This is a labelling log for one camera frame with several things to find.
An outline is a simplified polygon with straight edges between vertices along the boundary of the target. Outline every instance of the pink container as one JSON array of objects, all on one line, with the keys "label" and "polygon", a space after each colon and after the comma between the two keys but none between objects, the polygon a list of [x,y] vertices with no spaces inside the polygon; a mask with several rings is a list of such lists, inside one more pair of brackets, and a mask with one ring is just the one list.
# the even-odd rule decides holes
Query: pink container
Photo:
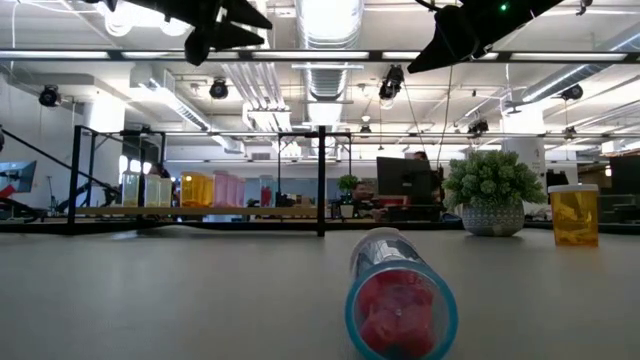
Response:
[{"label": "pink container", "polygon": [[229,206],[227,205],[227,183],[229,182],[229,174],[226,171],[214,171],[213,182],[213,206]]},{"label": "pink container", "polygon": [[236,191],[236,205],[244,207],[244,187],[247,180],[238,178],[238,190]]},{"label": "pink container", "polygon": [[236,193],[238,192],[238,177],[235,175],[229,175],[227,181],[227,206],[238,206],[236,204]]}]

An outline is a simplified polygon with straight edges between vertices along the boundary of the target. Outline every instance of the white column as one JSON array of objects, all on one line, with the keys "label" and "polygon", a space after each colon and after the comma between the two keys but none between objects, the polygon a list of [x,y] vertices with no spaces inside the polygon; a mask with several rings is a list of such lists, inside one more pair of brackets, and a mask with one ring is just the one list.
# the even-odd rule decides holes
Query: white column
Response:
[{"label": "white column", "polygon": [[[114,132],[124,129],[125,103],[109,94],[97,97],[92,102],[84,105],[85,126],[99,132]],[[105,138],[98,136],[96,146]],[[91,149],[91,137],[85,136],[82,139],[81,168],[89,170],[89,153]],[[118,185],[118,160],[122,155],[122,143],[108,139],[95,152],[93,163],[93,176],[103,182],[113,186]],[[86,179],[81,179],[79,184],[84,184]],[[96,202],[103,203],[103,192],[94,188],[92,192],[91,206]]]},{"label": "white column", "polygon": [[[502,131],[511,134],[542,134],[545,132],[543,109],[536,103],[519,107],[519,113],[502,113]],[[518,154],[518,161],[526,164],[529,169],[538,175],[538,181],[546,188],[545,149],[543,138],[521,139],[508,138],[502,142],[503,151],[512,151]],[[541,206],[524,204],[524,211],[528,213],[537,210]]]}]

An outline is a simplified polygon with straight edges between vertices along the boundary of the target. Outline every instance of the green leafy plant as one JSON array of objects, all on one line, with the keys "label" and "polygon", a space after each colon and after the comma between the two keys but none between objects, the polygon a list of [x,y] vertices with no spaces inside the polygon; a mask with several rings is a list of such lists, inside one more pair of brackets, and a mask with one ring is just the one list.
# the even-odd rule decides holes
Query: green leafy plant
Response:
[{"label": "green leafy plant", "polygon": [[518,163],[514,152],[474,152],[467,160],[451,160],[451,174],[443,186],[449,209],[460,204],[508,206],[547,201],[537,175]]},{"label": "green leafy plant", "polygon": [[350,193],[358,181],[358,177],[355,175],[342,175],[338,179],[338,189],[343,193]]}]

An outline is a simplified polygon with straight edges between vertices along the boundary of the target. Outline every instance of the computer monitor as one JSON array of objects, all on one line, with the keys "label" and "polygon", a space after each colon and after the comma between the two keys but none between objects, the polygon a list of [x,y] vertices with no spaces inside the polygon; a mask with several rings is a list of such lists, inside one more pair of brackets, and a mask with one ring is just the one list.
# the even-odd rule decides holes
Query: computer monitor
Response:
[{"label": "computer monitor", "polygon": [[429,161],[378,157],[378,193],[408,196],[411,204],[432,204]]},{"label": "computer monitor", "polygon": [[35,173],[35,161],[0,163],[0,190],[11,185],[16,193],[29,193]]},{"label": "computer monitor", "polygon": [[617,156],[609,159],[611,187],[615,194],[640,194],[640,156]]}]

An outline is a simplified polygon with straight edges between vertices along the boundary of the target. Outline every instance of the red object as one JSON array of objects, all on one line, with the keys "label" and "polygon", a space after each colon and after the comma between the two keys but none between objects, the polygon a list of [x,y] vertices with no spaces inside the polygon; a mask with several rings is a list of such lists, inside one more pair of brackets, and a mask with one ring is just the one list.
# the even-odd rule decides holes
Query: red object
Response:
[{"label": "red object", "polygon": [[393,346],[409,359],[424,356],[435,346],[432,303],[433,293],[421,275],[409,270],[382,272],[362,286],[356,299],[364,318],[360,336],[383,355]]},{"label": "red object", "polygon": [[8,198],[9,196],[13,195],[14,192],[16,192],[16,189],[13,187],[13,185],[8,185],[6,188],[0,191],[0,197]]}]

